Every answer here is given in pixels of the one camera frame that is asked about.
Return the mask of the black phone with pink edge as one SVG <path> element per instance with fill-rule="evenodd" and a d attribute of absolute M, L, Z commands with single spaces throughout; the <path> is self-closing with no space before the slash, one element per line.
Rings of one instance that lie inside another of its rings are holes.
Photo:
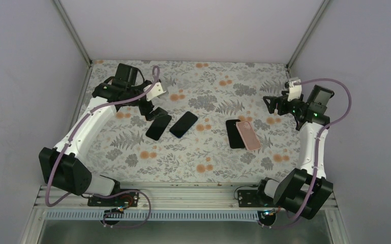
<path fill-rule="evenodd" d="M 170 115 L 164 115 L 157 117 L 149 127 L 149 129 L 146 132 L 146 137 L 158 141 L 164 131 L 166 130 L 167 126 L 172 120 L 172 116 Z"/>

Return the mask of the pink phone case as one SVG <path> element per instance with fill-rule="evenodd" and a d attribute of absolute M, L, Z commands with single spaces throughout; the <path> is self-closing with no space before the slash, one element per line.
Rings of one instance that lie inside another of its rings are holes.
<path fill-rule="evenodd" d="M 261 148 L 260 140 L 250 122 L 239 121 L 236 123 L 236 128 L 247 150 L 254 151 Z"/>

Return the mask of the black phone case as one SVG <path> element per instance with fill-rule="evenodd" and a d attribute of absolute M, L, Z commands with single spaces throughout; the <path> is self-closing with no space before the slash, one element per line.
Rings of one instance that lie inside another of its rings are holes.
<path fill-rule="evenodd" d="M 229 146 L 231 149 L 245 148 L 244 142 L 236 127 L 237 122 L 240 122 L 240 120 L 229 119 L 225 122 Z"/>

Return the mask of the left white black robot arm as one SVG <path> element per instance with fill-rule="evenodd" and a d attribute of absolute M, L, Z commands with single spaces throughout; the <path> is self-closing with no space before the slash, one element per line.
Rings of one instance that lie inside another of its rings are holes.
<path fill-rule="evenodd" d="M 43 148 L 39 161 L 47 192 L 52 187 L 77 196 L 83 194 L 101 195 L 109 206 L 118 204 L 121 191 L 116 180 L 92 174 L 84 165 L 87 153 L 103 129 L 123 106 L 138 107 L 143 116 L 155 118 L 151 100 L 165 91 L 160 81 L 160 68 L 152 69 L 153 80 L 136 84 L 141 71 L 130 65 L 119 64 L 116 74 L 95 87 L 85 112 L 74 127 L 53 148 Z"/>

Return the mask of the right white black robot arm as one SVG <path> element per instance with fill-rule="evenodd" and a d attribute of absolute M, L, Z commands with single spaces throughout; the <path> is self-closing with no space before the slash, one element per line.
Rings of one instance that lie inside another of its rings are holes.
<path fill-rule="evenodd" d="M 307 99 L 283 91 L 281 96 L 264 96 L 270 113 L 290 114 L 299 132 L 300 152 L 297 167 L 281 182 L 265 178 L 255 193 L 256 203 L 262 207 L 280 206 L 295 214 L 296 218 L 312 219 L 333 191 L 326 179 L 323 149 L 330 118 L 324 113 L 334 92 L 315 85 Z"/>

